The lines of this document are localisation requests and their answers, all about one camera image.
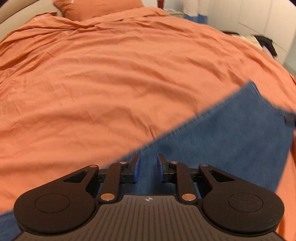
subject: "red cup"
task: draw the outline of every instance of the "red cup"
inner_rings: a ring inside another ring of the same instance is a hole
[[[165,3],[165,0],[157,0],[157,7],[163,9],[164,3]]]

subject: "blue denim pants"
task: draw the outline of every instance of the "blue denim pants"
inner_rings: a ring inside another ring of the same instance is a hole
[[[293,140],[294,127],[249,82],[237,93],[207,112],[156,139],[119,161],[141,156],[138,183],[123,185],[124,194],[173,194],[172,184],[162,184],[156,156],[198,168],[212,165],[232,175],[275,191]],[[11,241],[20,233],[13,212],[0,217],[0,240]]]

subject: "silver rivet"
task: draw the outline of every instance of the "silver rivet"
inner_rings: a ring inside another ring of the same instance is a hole
[[[191,193],[186,193],[182,195],[182,199],[185,201],[193,201],[196,199],[196,196],[194,194]]]
[[[104,193],[101,195],[101,199],[104,201],[111,201],[115,198],[115,195],[112,193]]]

